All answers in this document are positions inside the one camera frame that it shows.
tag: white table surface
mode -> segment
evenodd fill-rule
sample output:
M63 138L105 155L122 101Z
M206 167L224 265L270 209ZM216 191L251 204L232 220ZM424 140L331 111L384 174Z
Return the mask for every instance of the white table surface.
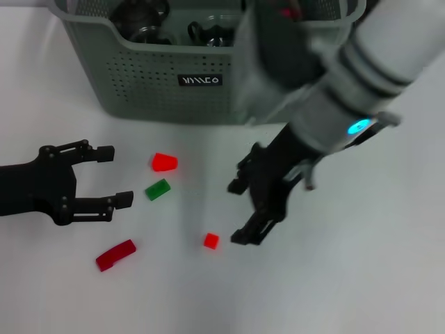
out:
M402 126L323 160L318 189L298 187L288 219L245 247L229 237L249 199L225 189L279 126L110 117L44 8L1 8L0 45L0 165L86 138L116 155L75 168L78 196L135 192L110 223L0 218L0 333L445 332L445 57L391 105ZM179 170L150 171L157 151ZM172 191L149 202L144 189L162 177ZM221 236L217 251L201 246L207 232ZM95 258L127 239L138 251L100 273Z

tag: blue led light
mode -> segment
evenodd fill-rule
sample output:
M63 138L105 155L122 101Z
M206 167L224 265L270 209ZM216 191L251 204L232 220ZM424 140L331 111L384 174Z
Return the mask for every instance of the blue led light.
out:
M359 120L348 129L348 134L358 134L365 130L371 124L371 120Z

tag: logo on basket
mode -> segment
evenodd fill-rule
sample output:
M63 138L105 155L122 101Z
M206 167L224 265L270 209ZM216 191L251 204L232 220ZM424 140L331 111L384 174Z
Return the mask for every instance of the logo on basket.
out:
M180 86L222 86L222 74L178 74Z

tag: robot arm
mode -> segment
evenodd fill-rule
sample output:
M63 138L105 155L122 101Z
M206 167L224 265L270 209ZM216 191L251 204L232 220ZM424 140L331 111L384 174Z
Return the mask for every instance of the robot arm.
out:
M96 150L87 140L43 146L27 164L0 167L0 216L43 212L59 226L72 222L111 221L115 209L130 207L133 191L103 198L76 198L73 165L114 159L114 147Z
M256 1L237 37L235 108L253 123L277 113L291 121L238 164L228 190L249 189L255 212L232 242L259 245L285 219L292 188L300 180L314 188L312 171L324 156L398 125L383 110L442 52L444 31L445 0L382 0L322 65L304 28Z

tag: red rectangular block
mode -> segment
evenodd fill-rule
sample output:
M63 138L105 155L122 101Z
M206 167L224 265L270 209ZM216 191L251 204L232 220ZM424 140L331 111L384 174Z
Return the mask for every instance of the red rectangular block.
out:
M127 240L100 255L96 259L96 263L100 271L105 271L110 269L115 262L134 252L136 252L136 246L134 246L132 240Z

